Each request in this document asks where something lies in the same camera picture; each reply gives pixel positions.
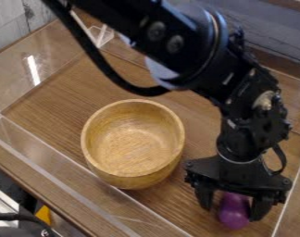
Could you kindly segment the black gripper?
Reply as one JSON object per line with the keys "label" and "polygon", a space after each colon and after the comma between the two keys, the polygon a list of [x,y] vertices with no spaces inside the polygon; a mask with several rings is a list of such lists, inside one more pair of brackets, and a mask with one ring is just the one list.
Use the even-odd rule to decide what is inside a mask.
{"label": "black gripper", "polygon": [[219,155],[190,159],[183,163],[185,181],[191,185],[199,206],[211,209],[217,190],[253,197],[250,221],[259,221],[273,205],[286,201],[291,181],[265,165],[262,158],[251,163],[231,163]]}

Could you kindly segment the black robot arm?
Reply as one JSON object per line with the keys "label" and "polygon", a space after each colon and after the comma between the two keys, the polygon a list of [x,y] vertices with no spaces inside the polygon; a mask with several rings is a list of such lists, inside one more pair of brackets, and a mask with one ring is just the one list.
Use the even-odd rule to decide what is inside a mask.
{"label": "black robot arm", "polygon": [[[225,17],[199,6],[171,6],[166,0],[67,0],[59,17],[91,61],[110,80],[132,94],[158,96],[190,90],[219,109],[221,133],[217,154],[191,160],[186,181],[201,207],[211,206],[215,191],[251,197],[249,218],[262,219],[286,200],[291,181],[263,162],[278,152],[291,125],[278,81],[246,51],[243,32],[230,31]],[[156,85],[140,87],[114,70],[90,36],[75,22],[70,6],[78,7],[123,35],[152,67],[165,68]]]}

